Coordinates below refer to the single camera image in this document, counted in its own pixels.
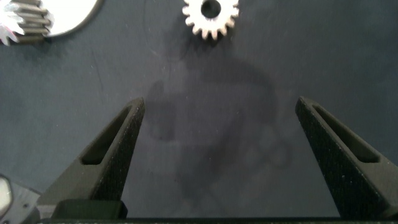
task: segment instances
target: table surface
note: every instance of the table surface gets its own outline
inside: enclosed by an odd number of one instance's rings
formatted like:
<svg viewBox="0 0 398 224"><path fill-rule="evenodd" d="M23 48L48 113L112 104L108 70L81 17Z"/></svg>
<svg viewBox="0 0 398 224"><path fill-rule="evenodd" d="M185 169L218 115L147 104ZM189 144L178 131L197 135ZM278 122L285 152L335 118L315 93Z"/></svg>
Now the table surface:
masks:
<svg viewBox="0 0 398 224"><path fill-rule="evenodd" d="M43 192L131 99L130 217L334 217L294 113L321 103L398 164L398 1L240 1L217 44L183 1L105 1L74 34L0 50L0 172Z"/></svg>

